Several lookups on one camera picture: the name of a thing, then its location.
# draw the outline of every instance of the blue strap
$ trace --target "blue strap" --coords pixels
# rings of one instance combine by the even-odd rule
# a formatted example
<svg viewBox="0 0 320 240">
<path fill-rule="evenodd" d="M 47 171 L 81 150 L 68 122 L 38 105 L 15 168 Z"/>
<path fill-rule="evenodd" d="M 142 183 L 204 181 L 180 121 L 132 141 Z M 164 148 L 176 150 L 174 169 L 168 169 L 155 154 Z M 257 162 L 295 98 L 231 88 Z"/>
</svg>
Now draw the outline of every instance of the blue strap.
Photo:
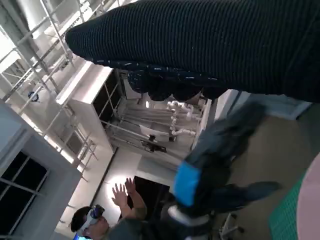
<svg viewBox="0 0 320 240">
<path fill-rule="evenodd" d="M 201 171 L 187 162 L 183 162 L 174 180 L 174 196 L 183 205 L 190 207 L 194 204 L 196 189 Z"/>
</svg>

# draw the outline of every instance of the window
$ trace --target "window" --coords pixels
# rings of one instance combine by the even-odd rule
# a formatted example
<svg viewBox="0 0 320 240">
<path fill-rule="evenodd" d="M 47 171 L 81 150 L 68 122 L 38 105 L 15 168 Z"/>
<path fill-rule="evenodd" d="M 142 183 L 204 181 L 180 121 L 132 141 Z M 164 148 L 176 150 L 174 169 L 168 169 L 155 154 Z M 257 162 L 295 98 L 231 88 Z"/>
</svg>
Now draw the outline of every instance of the window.
<svg viewBox="0 0 320 240">
<path fill-rule="evenodd" d="M 48 171 L 20 152 L 0 177 L 0 235 L 12 235 L 37 195 Z"/>
</svg>

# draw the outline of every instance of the pink object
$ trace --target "pink object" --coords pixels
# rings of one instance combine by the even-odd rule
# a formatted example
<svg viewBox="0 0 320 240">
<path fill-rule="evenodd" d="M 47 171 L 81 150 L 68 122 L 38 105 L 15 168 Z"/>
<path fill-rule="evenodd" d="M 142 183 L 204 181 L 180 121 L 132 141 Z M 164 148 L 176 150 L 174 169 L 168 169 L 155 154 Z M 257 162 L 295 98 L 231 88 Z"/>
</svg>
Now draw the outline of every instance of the pink object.
<svg viewBox="0 0 320 240">
<path fill-rule="evenodd" d="M 299 240 L 315 240 L 320 236 L 320 153 L 306 171 L 296 209 Z"/>
</svg>

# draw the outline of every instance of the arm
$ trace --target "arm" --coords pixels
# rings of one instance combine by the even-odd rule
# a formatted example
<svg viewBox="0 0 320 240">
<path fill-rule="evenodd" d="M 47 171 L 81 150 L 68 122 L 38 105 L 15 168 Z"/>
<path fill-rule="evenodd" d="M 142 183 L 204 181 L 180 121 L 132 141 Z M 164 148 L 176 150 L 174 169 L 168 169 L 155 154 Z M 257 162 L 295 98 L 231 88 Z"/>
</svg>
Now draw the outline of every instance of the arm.
<svg viewBox="0 0 320 240">
<path fill-rule="evenodd" d="M 125 192 L 125 186 L 127 187 L 128 194 L 133 201 L 133 209 L 128 205 L 128 198 Z M 121 215 L 123 218 L 135 218 L 143 220 L 147 215 L 147 207 L 140 194 L 136 191 L 136 185 L 134 181 L 127 178 L 125 186 L 120 184 L 120 189 L 116 184 L 112 188 L 114 197 L 112 198 L 115 205 L 119 206 Z"/>
<path fill-rule="evenodd" d="M 130 217 L 132 214 L 132 210 L 128 205 L 128 197 L 125 192 L 125 186 L 122 186 L 120 184 L 120 190 L 118 188 L 118 185 L 115 184 L 115 188 L 112 188 L 114 197 L 112 198 L 112 201 L 115 205 L 117 205 L 121 210 L 121 215 L 123 218 Z"/>
<path fill-rule="evenodd" d="M 135 180 L 132 181 L 131 178 L 127 178 L 125 186 L 133 202 L 133 209 L 131 210 L 129 217 L 140 220 L 145 219 L 147 215 L 147 206 L 141 195 L 136 191 Z"/>
</svg>

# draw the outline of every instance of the dark window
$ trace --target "dark window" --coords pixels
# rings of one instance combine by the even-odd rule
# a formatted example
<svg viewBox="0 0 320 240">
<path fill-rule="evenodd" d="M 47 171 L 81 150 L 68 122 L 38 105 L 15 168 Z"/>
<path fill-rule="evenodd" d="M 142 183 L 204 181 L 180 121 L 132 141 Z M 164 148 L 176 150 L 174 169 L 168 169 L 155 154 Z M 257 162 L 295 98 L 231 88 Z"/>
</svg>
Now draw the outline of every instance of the dark window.
<svg viewBox="0 0 320 240">
<path fill-rule="evenodd" d="M 111 102 L 112 102 L 112 106 L 115 108 L 120 100 L 120 94 L 118 92 L 118 90 L 115 90 L 113 95 L 111 96 Z"/>
<path fill-rule="evenodd" d="M 112 110 L 111 104 L 108 103 L 100 116 L 100 120 L 108 122 L 111 119 L 112 114 L 113 114 L 113 110 Z"/>
<path fill-rule="evenodd" d="M 96 113 L 98 114 L 98 116 L 101 113 L 107 101 L 108 101 L 107 90 L 103 85 L 93 101 L 93 107 Z"/>
<path fill-rule="evenodd" d="M 111 93 L 113 92 L 113 90 L 117 85 L 117 77 L 114 70 L 110 73 L 105 84 L 106 84 L 106 88 L 108 89 L 108 93 L 111 95 Z"/>
<path fill-rule="evenodd" d="M 40 187 L 40 183 L 47 173 L 46 168 L 35 160 L 29 158 L 20 173 L 13 179 L 27 158 L 27 155 L 20 152 L 1 178 L 35 191 Z M 33 193 L 0 182 L 0 196 L 2 196 L 0 213 L 3 219 L 0 224 L 0 235 L 8 235 L 28 201 L 31 200 Z"/>
</svg>

